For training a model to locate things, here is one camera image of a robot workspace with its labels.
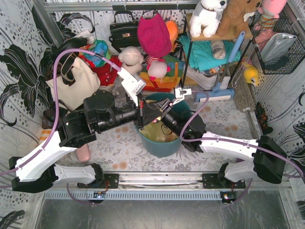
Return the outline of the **yellow plastic trash bag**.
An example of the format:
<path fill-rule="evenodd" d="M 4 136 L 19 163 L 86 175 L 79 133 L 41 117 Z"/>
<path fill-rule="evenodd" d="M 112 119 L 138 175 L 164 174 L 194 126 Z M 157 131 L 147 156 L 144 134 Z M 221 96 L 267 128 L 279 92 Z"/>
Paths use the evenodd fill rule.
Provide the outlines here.
<path fill-rule="evenodd" d="M 155 142 L 167 143 L 178 139 L 177 134 L 166 127 L 161 121 L 156 123 L 151 122 L 139 131 L 144 137 Z"/>

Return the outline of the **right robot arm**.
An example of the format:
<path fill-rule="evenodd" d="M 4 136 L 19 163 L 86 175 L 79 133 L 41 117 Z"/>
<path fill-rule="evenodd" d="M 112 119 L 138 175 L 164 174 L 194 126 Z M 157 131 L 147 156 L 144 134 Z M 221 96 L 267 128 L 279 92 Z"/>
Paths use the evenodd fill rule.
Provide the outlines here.
<path fill-rule="evenodd" d="M 282 182 L 287 155 L 272 138 L 262 135 L 260 139 L 237 139 L 206 131 L 198 114 L 177 114 L 169 98 L 150 100 L 148 105 L 154 113 L 160 113 L 160 121 L 181 138 L 189 151 L 221 153 L 239 159 L 222 164 L 217 175 L 222 186 L 244 178 L 259 178 L 271 184 Z"/>

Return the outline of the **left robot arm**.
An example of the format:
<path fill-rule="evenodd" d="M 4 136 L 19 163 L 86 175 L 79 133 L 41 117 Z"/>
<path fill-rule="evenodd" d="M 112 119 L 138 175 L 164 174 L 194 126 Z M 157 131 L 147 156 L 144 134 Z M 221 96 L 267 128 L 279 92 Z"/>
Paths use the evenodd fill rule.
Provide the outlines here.
<path fill-rule="evenodd" d="M 11 182 L 12 190 L 39 193 L 62 183 L 76 183 L 80 188 L 105 185 L 102 168 L 96 163 L 65 167 L 56 162 L 69 152 L 95 141 L 97 134 L 129 122 L 142 128 L 162 115 L 160 104 L 149 103 L 142 96 L 139 99 L 137 103 L 129 100 L 116 107 L 114 96 L 100 90 L 84 99 L 84 108 L 62 118 L 42 152 L 16 171 L 16 178 Z"/>

